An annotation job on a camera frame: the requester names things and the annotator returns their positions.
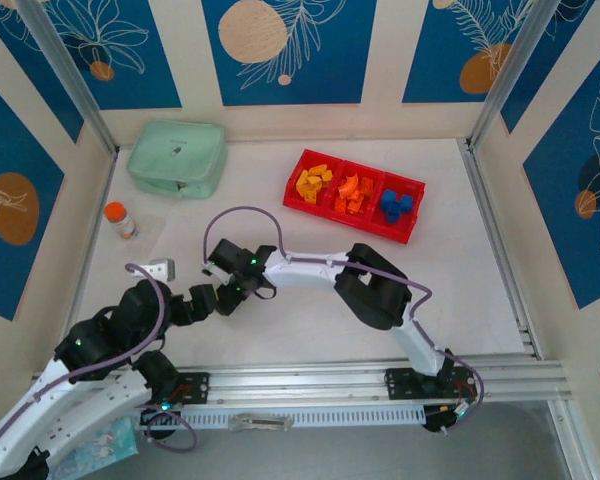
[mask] label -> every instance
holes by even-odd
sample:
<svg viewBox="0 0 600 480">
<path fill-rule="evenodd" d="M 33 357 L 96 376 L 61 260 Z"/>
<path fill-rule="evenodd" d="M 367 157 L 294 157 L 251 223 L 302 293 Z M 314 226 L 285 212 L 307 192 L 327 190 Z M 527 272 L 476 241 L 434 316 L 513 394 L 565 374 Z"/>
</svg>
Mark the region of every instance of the label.
<svg viewBox="0 0 600 480">
<path fill-rule="evenodd" d="M 114 225 L 122 238 L 131 238 L 136 231 L 136 224 L 129 215 Z"/>
</svg>

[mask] orange block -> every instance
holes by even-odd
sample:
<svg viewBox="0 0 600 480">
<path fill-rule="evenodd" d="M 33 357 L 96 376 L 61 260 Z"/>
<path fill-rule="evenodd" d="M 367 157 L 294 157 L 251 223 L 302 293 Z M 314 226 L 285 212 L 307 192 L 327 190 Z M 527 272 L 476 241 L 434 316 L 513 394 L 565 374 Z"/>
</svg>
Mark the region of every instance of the orange block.
<svg viewBox="0 0 600 480">
<path fill-rule="evenodd" d="M 347 198 L 351 195 L 354 190 L 358 187 L 358 174 L 356 173 L 353 177 L 347 177 L 347 181 L 344 185 L 338 187 L 338 192 L 342 198 Z"/>
<path fill-rule="evenodd" d="M 347 213 L 347 201 L 342 197 L 336 197 L 336 212 Z"/>
<path fill-rule="evenodd" d="M 364 197 L 362 195 L 360 195 L 360 198 L 358 200 L 351 200 L 347 207 L 349 213 L 358 213 L 360 211 L 360 205 L 362 205 L 362 200 L 364 200 Z"/>
<path fill-rule="evenodd" d="M 367 197 L 370 197 L 373 193 L 373 180 L 371 180 L 370 178 L 363 177 L 360 183 L 362 184 L 360 187 L 360 193 Z"/>
</svg>

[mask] yellow block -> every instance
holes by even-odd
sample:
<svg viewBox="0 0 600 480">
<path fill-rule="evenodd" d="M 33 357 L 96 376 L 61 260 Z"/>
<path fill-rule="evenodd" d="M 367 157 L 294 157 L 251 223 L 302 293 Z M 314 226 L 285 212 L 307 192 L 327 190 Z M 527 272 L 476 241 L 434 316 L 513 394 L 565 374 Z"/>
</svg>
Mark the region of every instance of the yellow block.
<svg viewBox="0 0 600 480">
<path fill-rule="evenodd" d="M 322 175 L 327 171 L 327 164 L 317 165 L 309 169 L 309 175 Z"/>
<path fill-rule="evenodd" d="M 331 170 L 326 170 L 326 171 L 322 172 L 322 174 L 320 174 L 320 176 L 322 177 L 322 181 L 324 183 L 329 183 L 331 181 L 331 179 L 333 178 L 333 172 Z"/>
<path fill-rule="evenodd" d="M 307 177 L 307 183 L 311 185 L 312 190 L 320 190 L 322 188 L 322 179 L 316 176 Z"/>
<path fill-rule="evenodd" d="M 298 177 L 298 181 L 296 182 L 296 186 L 299 185 L 304 185 L 305 183 L 307 183 L 307 177 L 309 176 L 309 172 L 306 170 L 303 170 L 302 173 L 300 174 L 300 176 Z"/>
<path fill-rule="evenodd" d="M 301 197 L 306 197 L 307 193 L 311 191 L 311 186 L 308 183 L 296 185 L 296 190 L 298 191 Z"/>
<path fill-rule="evenodd" d="M 313 205 L 315 205 L 318 199 L 318 193 L 315 191 L 308 191 L 304 199 L 307 203 L 312 203 Z"/>
</svg>

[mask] blue block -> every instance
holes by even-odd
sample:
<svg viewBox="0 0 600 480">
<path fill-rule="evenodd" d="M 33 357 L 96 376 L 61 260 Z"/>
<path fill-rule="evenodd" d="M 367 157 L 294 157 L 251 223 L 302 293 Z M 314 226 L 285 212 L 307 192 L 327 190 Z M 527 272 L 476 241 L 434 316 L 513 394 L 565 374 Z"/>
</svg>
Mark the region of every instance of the blue block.
<svg viewBox="0 0 600 480">
<path fill-rule="evenodd" d="M 403 195 L 400 200 L 400 211 L 402 213 L 409 213 L 413 208 L 413 197 L 411 195 Z"/>
<path fill-rule="evenodd" d="M 393 190 L 385 190 L 380 199 L 380 207 L 383 212 L 389 210 L 389 206 L 396 201 L 398 194 Z"/>
<path fill-rule="evenodd" d="M 387 209 L 387 213 L 390 215 L 396 215 L 398 218 L 400 217 L 400 203 L 392 202 L 389 204 L 389 208 Z"/>
<path fill-rule="evenodd" d="M 387 219 L 387 223 L 398 223 L 398 220 L 400 220 L 400 214 L 394 214 L 394 213 L 390 213 L 387 212 L 385 215 L 386 219 Z"/>
</svg>

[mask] orange bottle cap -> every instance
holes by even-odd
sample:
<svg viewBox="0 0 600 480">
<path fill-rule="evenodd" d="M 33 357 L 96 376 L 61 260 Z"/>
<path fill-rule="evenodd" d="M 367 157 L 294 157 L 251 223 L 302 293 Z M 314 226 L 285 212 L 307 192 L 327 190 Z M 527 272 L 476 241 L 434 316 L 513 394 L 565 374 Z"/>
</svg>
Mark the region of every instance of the orange bottle cap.
<svg viewBox="0 0 600 480">
<path fill-rule="evenodd" d="M 118 223 L 127 216 L 127 210 L 120 202 L 111 202 L 104 207 L 104 216 L 112 223 Z"/>
</svg>

